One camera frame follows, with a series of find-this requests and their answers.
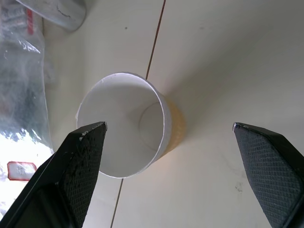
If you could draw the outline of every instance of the white paper cup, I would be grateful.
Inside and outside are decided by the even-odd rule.
[[[115,178],[142,172],[174,149],[185,133],[177,107],[131,73],[109,75],[85,96],[77,127],[99,121],[108,126],[99,170]]]

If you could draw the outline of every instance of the white table surface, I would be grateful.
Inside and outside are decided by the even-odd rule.
[[[145,76],[163,1],[101,0],[75,33],[47,23],[58,82],[47,104],[55,149],[102,77]],[[167,0],[148,80],[182,110],[185,140],[125,179],[113,228],[269,228],[246,178],[234,122],[304,152],[304,2]],[[102,174],[85,228],[110,228],[120,180]]]

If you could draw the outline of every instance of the sticker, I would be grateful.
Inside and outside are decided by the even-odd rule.
[[[31,162],[11,161],[8,163],[8,179],[11,181],[29,181],[37,167]]]
[[[30,9],[27,9],[27,15],[28,15],[28,33],[30,35],[33,35],[34,29],[33,29],[33,11]]]

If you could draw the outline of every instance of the metal object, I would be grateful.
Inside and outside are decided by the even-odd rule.
[[[84,0],[17,0],[43,18],[64,27],[77,30],[85,20]]]

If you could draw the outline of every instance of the plastic bag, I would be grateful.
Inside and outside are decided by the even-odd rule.
[[[44,38],[34,13],[1,5],[0,219],[52,154],[44,90]]]

